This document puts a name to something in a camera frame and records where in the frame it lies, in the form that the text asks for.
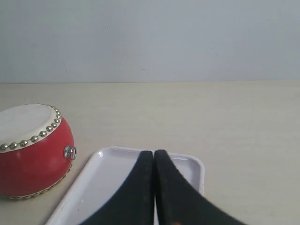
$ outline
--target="plastic tray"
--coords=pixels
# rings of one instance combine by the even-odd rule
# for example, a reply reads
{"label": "plastic tray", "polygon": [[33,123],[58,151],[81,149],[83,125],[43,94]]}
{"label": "plastic tray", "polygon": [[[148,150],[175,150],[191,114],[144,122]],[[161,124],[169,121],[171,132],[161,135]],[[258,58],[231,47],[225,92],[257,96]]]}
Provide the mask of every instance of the plastic tray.
{"label": "plastic tray", "polygon": [[[96,152],[59,203],[46,225],[77,225],[117,191],[134,166],[140,149],[109,147]],[[204,193],[204,166],[189,155],[168,153],[185,179]],[[158,225],[156,209],[154,224]]]}

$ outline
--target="red drum body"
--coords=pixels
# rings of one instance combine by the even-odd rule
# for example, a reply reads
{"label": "red drum body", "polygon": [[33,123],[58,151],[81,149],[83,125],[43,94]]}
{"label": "red drum body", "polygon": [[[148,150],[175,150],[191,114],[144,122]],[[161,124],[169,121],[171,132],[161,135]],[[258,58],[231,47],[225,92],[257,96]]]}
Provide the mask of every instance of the red drum body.
{"label": "red drum body", "polygon": [[0,194],[29,198],[47,191],[65,176],[76,157],[76,148],[67,121],[55,107],[32,104],[3,112],[9,115],[10,110],[12,116],[9,117],[14,121],[7,120],[6,128],[18,129],[30,124],[27,120],[35,111],[38,111],[39,121],[31,128],[21,128],[16,136],[11,135],[14,133],[12,128],[8,129],[7,135],[5,130],[0,130],[4,140],[15,140],[0,142]]}

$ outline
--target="drumhead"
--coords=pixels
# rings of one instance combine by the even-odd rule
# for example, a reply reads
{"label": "drumhead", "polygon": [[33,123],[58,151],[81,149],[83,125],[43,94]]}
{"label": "drumhead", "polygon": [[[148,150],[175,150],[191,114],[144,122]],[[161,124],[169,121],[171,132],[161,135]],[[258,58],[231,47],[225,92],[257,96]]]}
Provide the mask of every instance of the drumhead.
{"label": "drumhead", "polygon": [[60,124],[60,118],[55,107],[43,104],[20,105],[0,112],[0,152],[17,150],[40,141]]}

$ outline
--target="table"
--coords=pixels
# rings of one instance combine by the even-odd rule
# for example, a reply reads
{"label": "table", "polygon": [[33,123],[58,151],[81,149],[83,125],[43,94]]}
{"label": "table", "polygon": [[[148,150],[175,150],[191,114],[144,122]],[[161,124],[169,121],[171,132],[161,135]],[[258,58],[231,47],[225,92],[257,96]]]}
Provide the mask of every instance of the table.
{"label": "table", "polygon": [[1,111],[28,103],[58,107],[79,154],[50,192],[0,198],[2,225],[44,224],[93,152],[112,145],[196,156],[204,195],[224,211],[300,223],[300,81],[0,84]]}

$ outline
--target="metal stud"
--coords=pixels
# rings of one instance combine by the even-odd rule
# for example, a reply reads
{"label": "metal stud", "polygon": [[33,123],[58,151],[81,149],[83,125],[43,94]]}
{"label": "metal stud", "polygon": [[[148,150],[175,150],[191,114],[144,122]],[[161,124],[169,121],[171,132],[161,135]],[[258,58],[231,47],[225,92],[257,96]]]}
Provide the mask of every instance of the metal stud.
{"label": "metal stud", "polygon": [[57,127],[57,124],[56,124],[56,123],[52,123],[52,124],[51,124],[51,127],[56,128],[56,127]]}
{"label": "metal stud", "polygon": [[39,132],[39,135],[40,135],[41,137],[46,137],[47,132],[42,130],[41,132]]}
{"label": "metal stud", "polygon": [[53,128],[51,126],[47,126],[46,130],[49,131],[49,132],[51,132],[51,131],[53,131]]}
{"label": "metal stud", "polygon": [[1,146],[0,146],[0,149],[2,150],[2,151],[4,151],[5,149],[7,149],[8,148],[8,145],[7,144],[2,144]]}
{"label": "metal stud", "polygon": [[16,143],[16,142],[12,142],[12,143],[9,145],[10,149],[15,149],[17,146],[18,146],[18,143]]}
{"label": "metal stud", "polygon": [[27,140],[22,140],[22,141],[20,142],[20,146],[21,146],[21,147],[25,147],[27,144],[28,144],[28,141],[27,141]]}
{"label": "metal stud", "polygon": [[31,140],[32,142],[37,142],[37,141],[38,141],[38,136],[32,136],[32,137],[30,138],[30,140]]}

